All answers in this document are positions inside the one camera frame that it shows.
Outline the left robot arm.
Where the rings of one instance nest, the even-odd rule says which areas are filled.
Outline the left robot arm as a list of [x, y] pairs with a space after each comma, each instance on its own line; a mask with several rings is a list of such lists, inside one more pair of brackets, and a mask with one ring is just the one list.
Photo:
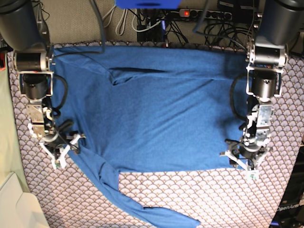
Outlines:
[[228, 149], [221, 156], [231, 166], [246, 171], [246, 178], [257, 180], [259, 166], [269, 152], [272, 98], [282, 93], [283, 69], [288, 62], [288, 43], [304, 20], [302, 0], [267, 0], [257, 31], [247, 42], [247, 114], [242, 117], [242, 136], [226, 139]]

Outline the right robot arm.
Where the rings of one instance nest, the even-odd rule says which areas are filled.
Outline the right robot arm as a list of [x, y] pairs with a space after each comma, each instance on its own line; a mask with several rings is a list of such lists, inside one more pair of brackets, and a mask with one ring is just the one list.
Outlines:
[[68, 86], [63, 77], [51, 70], [53, 45], [42, 7], [34, 7], [30, 0], [2, 0], [0, 34], [13, 50], [19, 90], [28, 99], [28, 129], [50, 157], [53, 169], [63, 169], [66, 155], [69, 151], [79, 152], [78, 141], [84, 135], [70, 131], [72, 120], [56, 125]]

